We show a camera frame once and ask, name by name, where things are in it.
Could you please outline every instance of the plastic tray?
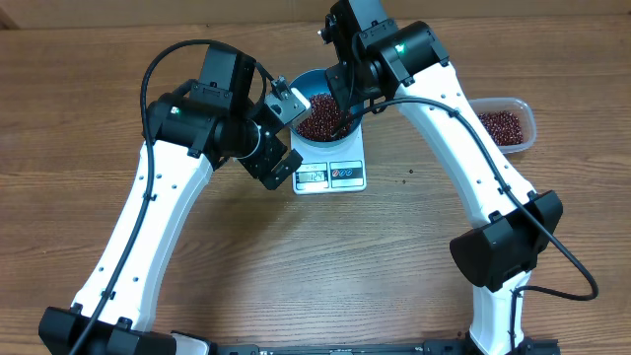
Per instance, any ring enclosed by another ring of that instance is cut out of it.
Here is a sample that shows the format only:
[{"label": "plastic tray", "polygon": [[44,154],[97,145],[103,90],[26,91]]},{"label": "plastic tray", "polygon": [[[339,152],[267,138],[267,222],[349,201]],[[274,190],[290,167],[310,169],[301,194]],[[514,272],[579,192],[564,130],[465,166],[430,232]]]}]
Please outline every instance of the plastic tray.
[{"label": "plastic tray", "polygon": [[469,104],[476,114],[506,110],[514,113],[518,117],[524,135],[524,143],[512,146],[499,146],[502,153],[510,154],[521,152],[534,144],[534,140],[536,139],[536,122],[534,121],[534,115],[532,114],[530,106],[524,101],[517,98],[488,98],[469,100]]}]

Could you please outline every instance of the wall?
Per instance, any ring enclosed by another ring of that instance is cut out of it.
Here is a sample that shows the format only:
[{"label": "wall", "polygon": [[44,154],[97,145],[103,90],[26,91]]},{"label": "wall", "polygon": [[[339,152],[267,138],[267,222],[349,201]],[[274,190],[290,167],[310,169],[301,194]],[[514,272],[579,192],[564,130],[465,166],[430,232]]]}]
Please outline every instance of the wall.
[{"label": "wall", "polygon": [[[388,14],[398,19],[604,15],[631,11],[631,0],[383,2]],[[334,0],[0,0],[0,11],[10,19],[10,28],[88,28],[322,21],[333,3]]]}]

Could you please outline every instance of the wooden tabletop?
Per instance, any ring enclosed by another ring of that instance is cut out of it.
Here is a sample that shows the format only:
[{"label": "wooden tabletop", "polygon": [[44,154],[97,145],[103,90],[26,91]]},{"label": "wooden tabletop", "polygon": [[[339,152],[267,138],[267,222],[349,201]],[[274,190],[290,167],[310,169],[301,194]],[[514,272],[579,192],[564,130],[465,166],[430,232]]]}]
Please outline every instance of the wooden tabletop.
[{"label": "wooden tabletop", "polygon": [[[470,99],[518,97],[533,108],[536,143],[510,159],[539,191],[558,192],[556,236],[600,286],[590,303],[526,294],[526,334],[560,339],[564,354],[628,354],[631,17],[430,25]],[[137,168],[138,92],[153,57],[214,38],[293,79],[335,61],[319,26],[0,33],[0,353],[46,353],[43,310],[69,307],[101,256]],[[186,48],[161,63],[150,100],[196,78],[203,53]],[[155,330],[274,346],[466,332],[471,286],[449,241],[469,226],[455,189],[396,109],[367,117],[364,139],[361,193],[296,196],[289,182],[267,191],[238,164],[216,172],[175,248]],[[553,247],[531,284],[588,292]]]}]

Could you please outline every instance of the white digital scale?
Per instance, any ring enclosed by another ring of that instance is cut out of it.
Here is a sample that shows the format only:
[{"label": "white digital scale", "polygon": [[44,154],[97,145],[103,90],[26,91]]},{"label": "white digital scale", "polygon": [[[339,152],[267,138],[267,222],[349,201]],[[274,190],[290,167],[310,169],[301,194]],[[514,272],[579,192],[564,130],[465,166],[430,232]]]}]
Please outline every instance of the white digital scale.
[{"label": "white digital scale", "polygon": [[[324,69],[310,70],[290,85],[305,98],[330,94]],[[351,107],[351,112],[361,106]],[[351,133],[334,142],[314,142],[304,138],[291,127],[292,149],[303,157],[303,164],[292,175],[297,194],[356,192],[366,189],[366,161],[362,125],[354,122]]]},{"label": "white digital scale", "polygon": [[297,194],[356,192],[366,189],[361,124],[342,142],[332,147],[310,145],[293,131],[291,141],[292,148],[303,156],[303,164],[292,176],[294,192]]}]

